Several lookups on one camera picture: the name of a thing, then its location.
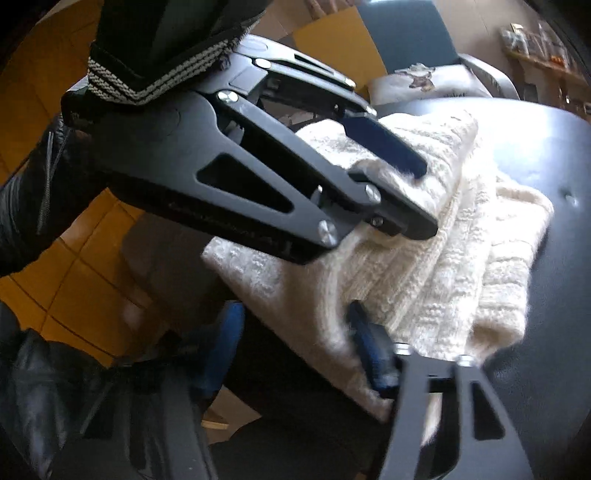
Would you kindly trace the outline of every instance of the screw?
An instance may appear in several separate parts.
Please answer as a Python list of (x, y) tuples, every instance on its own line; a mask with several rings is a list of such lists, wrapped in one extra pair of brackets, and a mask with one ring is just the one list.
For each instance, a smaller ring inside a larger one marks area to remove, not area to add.
[(411, 346), (407, 343), (395, 343), (394, 353), (396, 355), (410, 355), (413, 352)]
[(371, 226), (374, 227), (379, 227), (382, 226), (384, 224), (384, 219), (382, 217), (374, 217), (372, 218), (369, 223), (371, 223)]
[(474, 357), (470, 355), (460, 355), (457, 357), (456, 363), (460, 367), (473, 367), (475, 365)]
[(377, 205), (382, 201), (382, 196), (379, 194), (379, 190), (370, 183), (365, 185), (365, 193), (368, 194), (369, 201), (371, 203)]
[(255, 65), (262, 69), (268, 70), (271, 68), (271, 62), (267, 59), (256, 59)]
[(238, 101), (238, 94), (236, 92), (231, 92), (230, 90), (222, 90), (217, 93), (217, 98), (224, 103), (234, 103)]
[(318, 224), (318, 234), (320, 241), (329, 247), (334, 247), (339, 243), (339, 234), (336, 231), (334, 223), (328, 220), (321, 220)]

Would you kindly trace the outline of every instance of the cable knit pattern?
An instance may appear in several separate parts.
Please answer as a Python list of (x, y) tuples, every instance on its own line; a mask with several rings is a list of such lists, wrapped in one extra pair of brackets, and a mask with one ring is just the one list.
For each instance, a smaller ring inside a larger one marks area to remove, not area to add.
[[(359, 225), (338, 249), (300, 267), (215, 238), (203, 252), (213, 268), (293, 351), (380, 419), (389, 403), (366, 383), (344, 322), (362, 300), (394, 340), (420, 354), (480, 361), (525, 332), (527, 285), (553, 214), (540, 192), (501, 174), (489, 142), (467, 112), (381, 122), (426, 159), (427, 175), (401, 175), (323, 121), (298, 135), (331, 163), (378, 174), (436, 216), (427, 241), (387, 237)], [(438, 422), (431, 402), (426, 434)]]

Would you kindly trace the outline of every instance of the wall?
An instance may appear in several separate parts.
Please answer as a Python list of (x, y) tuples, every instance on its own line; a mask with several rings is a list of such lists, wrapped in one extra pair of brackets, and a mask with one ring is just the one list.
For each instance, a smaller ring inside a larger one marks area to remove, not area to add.
[(537, 14), (522, 0), (434, 0), (456, 49), (511, 76), (499, 29), (519, 23), (537, 29)]

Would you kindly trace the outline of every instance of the floor tile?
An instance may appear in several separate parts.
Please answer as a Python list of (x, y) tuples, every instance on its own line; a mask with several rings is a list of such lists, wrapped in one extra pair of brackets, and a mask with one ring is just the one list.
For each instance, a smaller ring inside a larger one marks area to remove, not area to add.
[(279, 23), (277, 17), (271, 11), (267, 11), (260, 22), (252, 30), (253, 35), (279, 40), (287, 35), (285, 28)]
[(4, 185), (9, 175), (8, 167), (4, 164), (2, 156), (0, 156), (0, 185)]
[(27, 49), (24, 54), (27, 82), (47, 112), (56, 115), (60, 112), (61, 96), (86, 75), (86, 63), (78, 58), (68, 39), (55, 39), (44, 30), (33, 29), (27, 40), (22, 46)]
[(58, 239), (38, 260), (12, 275), (12, 278), (33, 300), (47, 310), (75, 259), (74, 253)]
[(97, 23), (100, 17), (102, 2), (97, 0), (81, 0), (75, 4), (60, 10), (58, 13), (48, 19), (50, 20), (66, 37), (79, 31), (81, 28)]
[(49, 310), (62, 325), (113, 356), (126, 354), (144, 312), (79, 259)]
[(113, 357), (84, 341), (82, 338), (60, 325), (51, 316), (46, 318), (43, 328), (41, 329), (41, 335), (45, 340), (66, 343), (78, 350), (82, 350), (96, 358), (105, 367), (109, 367), (111, 363), (113, 363)]
[(41, 330), (45, 311), (10, 277), (0, 278), (0, 300), (17, 316), (21, 329)]
[(14, 170), (35, 147), (49, 123), (49, 115), (33, 88), (10, 62), (0, 74), (0, 155)]
[(125, 209), (125, 211), (127, 213), (129, 213), (135, 220), (137, 220), (139, 217), (141, 217), (145, 212), (137, 207), (134, 207), (133, 205), (130, 205), (129, 203), (124, 203), (121, 202), (121, 206)]
[(96, 38), (96, 27), (98, 22), (91, 23), (80, 30), (74, 32), (70, 36), (70, 42), (78, 58), (83, 61), (88, 61), (90, 51), (90, 44)]
[(61, 238), (74, 252), (78, 253), (92, 235), (96, 226), (113, 208), (116, 199), (109, 190), (104, 190), (95, 198), (88, 208), (72, 223)]
[(82, 248), (80, 257), (127, 298), (147, 307), (151, 299), (137, 286), (121, 255), (123, 238), (134, 223), (135, 220), (121, 205), (115, 205), (96, 227)]
[(267, 11), (275, 15), (287, 34), (312, 22), (304, 0), (275, 0)]

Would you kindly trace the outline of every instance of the orange tiled floor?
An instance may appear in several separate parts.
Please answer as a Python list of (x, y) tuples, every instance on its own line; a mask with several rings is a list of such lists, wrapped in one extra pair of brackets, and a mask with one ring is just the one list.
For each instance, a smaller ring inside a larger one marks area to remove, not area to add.
[[(35, 146), (61, 94), (85, 75), (99, 13), (99, 0), (82, 0), (37, 24), (0, 75), (0, 181)], [(119, 254), (141, 213), (105, 190), (39, 260), (0, 279), (0, 299), (23, 328), (105, 365), (141, 350), (160, 320)]]

